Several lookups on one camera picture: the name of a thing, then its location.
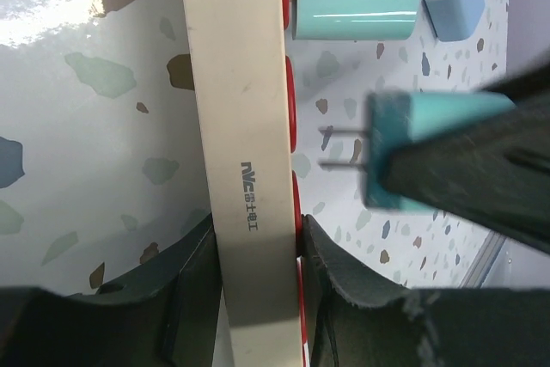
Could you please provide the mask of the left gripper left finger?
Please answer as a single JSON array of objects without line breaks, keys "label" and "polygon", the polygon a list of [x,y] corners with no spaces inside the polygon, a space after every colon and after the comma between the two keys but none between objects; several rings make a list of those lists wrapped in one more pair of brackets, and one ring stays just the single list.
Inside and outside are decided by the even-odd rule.
[{"label": "left gripper left finger", "polygon": [[210,366],[222,280],[211,217],[94,295],[1,289],[3,366]]}]

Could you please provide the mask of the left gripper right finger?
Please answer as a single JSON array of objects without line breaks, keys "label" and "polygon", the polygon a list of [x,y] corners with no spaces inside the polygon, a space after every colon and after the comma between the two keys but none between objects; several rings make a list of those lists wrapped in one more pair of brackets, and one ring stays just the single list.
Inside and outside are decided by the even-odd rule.
[{"label": "left gripper right finger", "polygon": [[547,366],[549,292],[409,289],[302,219],[313,366]]}]

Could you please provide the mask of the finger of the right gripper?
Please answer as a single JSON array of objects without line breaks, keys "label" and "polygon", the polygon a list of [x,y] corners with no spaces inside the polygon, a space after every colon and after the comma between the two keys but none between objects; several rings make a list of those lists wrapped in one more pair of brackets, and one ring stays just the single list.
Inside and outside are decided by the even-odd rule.
[{"label": "finger of the right gripper", "polygon": [[549,58],[490,85],[514,107],[393,151],[382,186],[549,251]]}]

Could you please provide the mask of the teal dual usb charger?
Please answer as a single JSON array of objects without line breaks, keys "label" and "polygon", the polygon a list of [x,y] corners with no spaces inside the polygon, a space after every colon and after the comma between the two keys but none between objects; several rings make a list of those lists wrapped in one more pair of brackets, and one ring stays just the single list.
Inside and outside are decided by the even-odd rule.
[{"label": "teal dual usb charger", "polygon": [[511,110],[508,97],[490,92],[381,92],[366,103],[365,153],[360,170],[365,207],[385,211],[420,213],[434,208],[382,187],[379,178],[389,155],[410,144],[451,132],[475,121]]}]

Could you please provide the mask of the beige power strip red sockets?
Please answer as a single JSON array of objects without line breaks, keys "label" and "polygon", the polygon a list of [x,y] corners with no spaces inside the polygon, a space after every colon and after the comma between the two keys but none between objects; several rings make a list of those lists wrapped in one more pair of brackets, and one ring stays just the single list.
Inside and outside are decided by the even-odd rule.
[{"label": "beige power strip red sockets", "polygon": [[282,0],[184,9],[234,361],[299,366]]}]

